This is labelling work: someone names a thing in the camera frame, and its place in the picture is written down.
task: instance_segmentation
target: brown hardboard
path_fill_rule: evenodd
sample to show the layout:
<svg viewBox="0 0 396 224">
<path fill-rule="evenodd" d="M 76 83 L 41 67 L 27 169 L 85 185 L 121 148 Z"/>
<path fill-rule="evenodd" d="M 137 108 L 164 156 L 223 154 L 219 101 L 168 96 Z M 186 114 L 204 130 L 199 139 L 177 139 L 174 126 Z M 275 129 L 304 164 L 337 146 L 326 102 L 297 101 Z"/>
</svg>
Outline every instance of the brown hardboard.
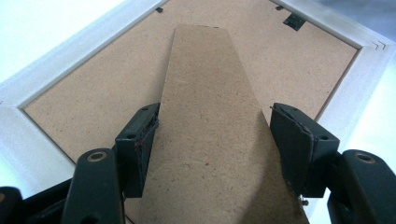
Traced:
<svg viewBox="0 0 396 224">
<path fill-rule="evenodd" d="M 314 117 L 356 50 L 308 22 L 295 32 L 283 24 L 290 13 L 275 7 L 262 0 L 170 0 L 25 111 L 73 161 L 112 147 L 137 109 L 161 101 L 174 32 L 187 23 L 228 30 L 267 120 L 273 102 Z M 132 220 L 138 202 L 127 201 Z"/>
<path fill-rule="evenodd" d="M 176 29 L 139 223 L 306 223 L 224 29 Z"/>
</svg>

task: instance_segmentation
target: white picture frame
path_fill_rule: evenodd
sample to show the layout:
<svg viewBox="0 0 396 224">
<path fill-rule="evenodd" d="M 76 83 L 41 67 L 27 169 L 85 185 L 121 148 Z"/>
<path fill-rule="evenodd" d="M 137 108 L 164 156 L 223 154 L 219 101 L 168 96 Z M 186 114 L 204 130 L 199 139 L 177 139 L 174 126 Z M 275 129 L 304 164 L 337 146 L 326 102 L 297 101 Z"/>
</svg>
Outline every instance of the white picture frame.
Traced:
<svg viewBox="0 0 396 224">
<path fill-rule="evenodd" d="M 271 1 L 358 51 L 316 117 L 335 136 L 347 139 L 377 82 L 396 61 L 395 43 L 315 1 Z M 7 167 L 1 172 L 8 172 L 16 183 L 21 183 L 16 187 L 23 197 L 56 185 L 74 172 L 74 163 L 23 109 L 165 2 L 126 1 L 0 84 L 0 164 Z"/>
</svg>

